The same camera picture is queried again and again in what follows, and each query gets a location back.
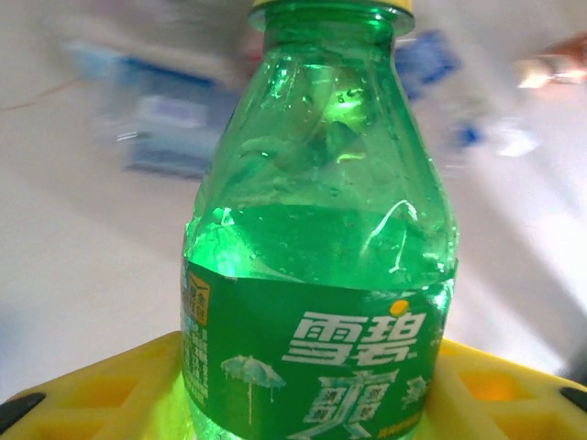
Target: yellow bottle cap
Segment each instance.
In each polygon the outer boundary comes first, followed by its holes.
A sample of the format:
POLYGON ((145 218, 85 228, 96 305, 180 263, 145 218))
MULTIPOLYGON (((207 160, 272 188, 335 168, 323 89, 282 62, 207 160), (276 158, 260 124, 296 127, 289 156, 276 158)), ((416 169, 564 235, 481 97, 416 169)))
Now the yellow bottle cap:
MULTIPOLYGON (((253 7, 265 5, 266 3, 270 2, 278 2, 282 0, 255 0, 253 3, 253 7)), ((383 3, 389 6, 399 7, 406 12, 412 13, 412 0, 374 0, 375 3, 383 3)))

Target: orange dot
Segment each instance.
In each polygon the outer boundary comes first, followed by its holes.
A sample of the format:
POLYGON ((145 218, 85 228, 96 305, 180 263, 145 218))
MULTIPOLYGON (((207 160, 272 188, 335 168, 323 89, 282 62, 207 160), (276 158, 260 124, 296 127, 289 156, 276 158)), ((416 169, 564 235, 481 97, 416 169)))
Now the orange dot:
POLYGON ((407 300, 397 300, 389 308, 391 316, 401 316, 410 308, 410 303, 407 300))

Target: green label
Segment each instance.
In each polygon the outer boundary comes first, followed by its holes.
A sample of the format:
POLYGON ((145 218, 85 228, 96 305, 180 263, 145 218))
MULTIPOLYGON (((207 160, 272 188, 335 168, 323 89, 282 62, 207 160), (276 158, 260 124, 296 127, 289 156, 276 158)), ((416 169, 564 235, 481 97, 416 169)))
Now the green label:
POLYGON ((184 376, 248 439, 396 438, 432 379, 453 280, 358 291, 234 279, 185 262, 184 376))

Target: sprite bottle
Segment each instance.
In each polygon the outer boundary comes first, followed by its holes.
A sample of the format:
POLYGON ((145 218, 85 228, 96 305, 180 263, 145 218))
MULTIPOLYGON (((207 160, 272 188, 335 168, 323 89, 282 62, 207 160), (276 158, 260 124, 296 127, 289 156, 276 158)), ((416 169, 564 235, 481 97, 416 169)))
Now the sprite bottle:
POLYGON ((393 66, 411 0, 257 0, 265 51, 196 197, 183 375, 199 440, 410 438, 458 231, 393 66))

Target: blurry background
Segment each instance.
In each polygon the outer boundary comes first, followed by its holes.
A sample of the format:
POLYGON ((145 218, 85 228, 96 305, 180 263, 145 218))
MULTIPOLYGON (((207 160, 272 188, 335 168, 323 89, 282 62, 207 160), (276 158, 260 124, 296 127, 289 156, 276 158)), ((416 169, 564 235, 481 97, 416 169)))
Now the blurry background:
MULTIPOLYGON (((179 328, 197 176, 260 53, 249 4, 3 5, 0 401, 179 328)), ((567 374, 587 346, 587 89, 521 90, 512 67, 586 30, 587 4, 415 0, 415 13, 403 57, 433 29, 459 60, 412 89, 462 233, 447 335, 567 374)))

